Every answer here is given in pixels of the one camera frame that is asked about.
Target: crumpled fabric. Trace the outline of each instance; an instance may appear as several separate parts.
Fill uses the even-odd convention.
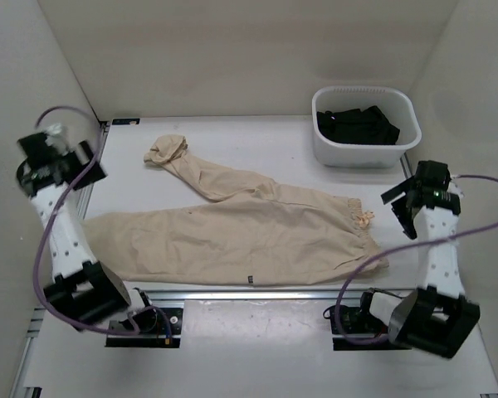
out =
[[[124,280],[185,284],[331,283],[379,253],[359,199],[279,184],[207,162],[165,135],[144,161],[213,203],[108,213],[84,222],[94,255]],[[159,203],[165,195],[159,187]],[[388,264],[380,260],[366,268]]]

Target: black cloth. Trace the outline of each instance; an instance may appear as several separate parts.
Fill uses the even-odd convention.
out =
[[[389,123],[378,106],[345,112],[317,112],[319,131],[335,143],[394,145],[400,129]]]

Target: fabric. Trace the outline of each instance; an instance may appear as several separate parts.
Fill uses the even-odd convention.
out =
[[[363,214],[359,199],[206,162],[190,154],[185,137],[178,135],[157,139],[144,161],[215,203],[85,221],[95,256],[122,279],[319,284],[343,277],[379,252],[366,229],[372,214]],[[386,264],[382,260],[368,270]]]
[[[394,145],[400,134],[378,106],[364,111],[318,112],[317,124],[321,134],[335,143]]]

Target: black bracket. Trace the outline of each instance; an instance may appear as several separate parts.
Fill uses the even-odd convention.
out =
[[[404,229],[404,234],[409,239],[417,239],[413,219],[423,206],[429,209],[442,207],[459,216],[461,213],[459,196],[447,191],[450,181],[450,172],[445,163],[432,160],[421,161],[418,163],[417,172],[413,177],[382,194],[384,205],[404,194],[391,206],[398,222]]]
[[[17,169],[17,180],[22,190],[29,197],[34,197],[42,188],[50,185],[70,184],[92,160],[94,154],[87,141],[81,141],[79,146],[88,159],[82,164],[76,151],[69,148],[56,148],[48,143],[47,133],[34,133],[20,138],[18,144],[26,154]],[[96,162],[94,167],[74,186],[74,190],[86,187],[105,178],[101,165]]]
[[[335,325],[335,305],[328,307],[323,313],[325,319],[330,320],[332,329],[332,345],[334,351],[389,351],[389,350],[407,350],[407,347],[400,347],[391,342],[384,342],[373,345],[356,345],[346,341]],[[348,307],[341,305],[339,307],[339,317],[343,329],[347,334],[353,334],[355,337],[374,337],[378,334],[386,334],[385,325],[372,315],[365,313],[361,307]]]
[[[480,319],[480,307],[460,295],[417,288],[393,310],[389,338],[440,357],[452,358]]]
[[[129,126],[130,124],[140,124],[140,118],[113,119],[113,126]]]
[[[142,348],[179,348],[181,345],[181,332],[183,331],[184,308],[161,308],[170,321],[172,338],[169,343],[164,337],[166,335],[166,323],[160,316],[156,316],[154,310],[139,313],[133,320],[139,325],[140,334],[131,337],[107,336],[106,347],[142,347]],[[131,322],[126,319],[122,322],[110,321],[111,330],[133,330]]]
[[[77,291],[77,286],[89,283],[90,289]],[[68,318],[88,325],[98,323],[130,304],[127,289],[121,280],[99,261],[83,263],[83,268],[44,288],[44,295],[57,311]]]

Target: drawstring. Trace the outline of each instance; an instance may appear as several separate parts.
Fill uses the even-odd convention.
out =
[[[367,228],[371,222],[371,218],[374,218],[374,213],[372,211],[366,211],[362,216],[358,216],[359,227]]]

